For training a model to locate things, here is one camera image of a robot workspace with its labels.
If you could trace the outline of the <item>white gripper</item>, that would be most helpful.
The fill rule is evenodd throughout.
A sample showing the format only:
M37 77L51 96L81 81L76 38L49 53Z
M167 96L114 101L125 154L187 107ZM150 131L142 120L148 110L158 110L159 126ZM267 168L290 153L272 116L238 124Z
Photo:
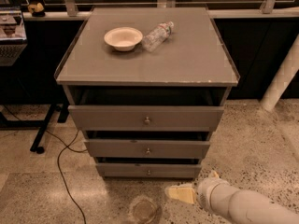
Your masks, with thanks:
M197 198L205 210L227 210L231 196L230 184L214 170L199 184L196 193L191 184L184 184L167 187L165 195L189 204L195 204Z

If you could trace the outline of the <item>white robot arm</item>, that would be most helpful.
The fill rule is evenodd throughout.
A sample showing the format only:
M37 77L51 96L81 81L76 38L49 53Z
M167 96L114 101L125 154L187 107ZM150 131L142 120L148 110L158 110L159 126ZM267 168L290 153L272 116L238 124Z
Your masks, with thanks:
M232 224L299 224L299 215L259 192L239 189L212 171L196 188L187 183L165 189L169 199L198 204Z

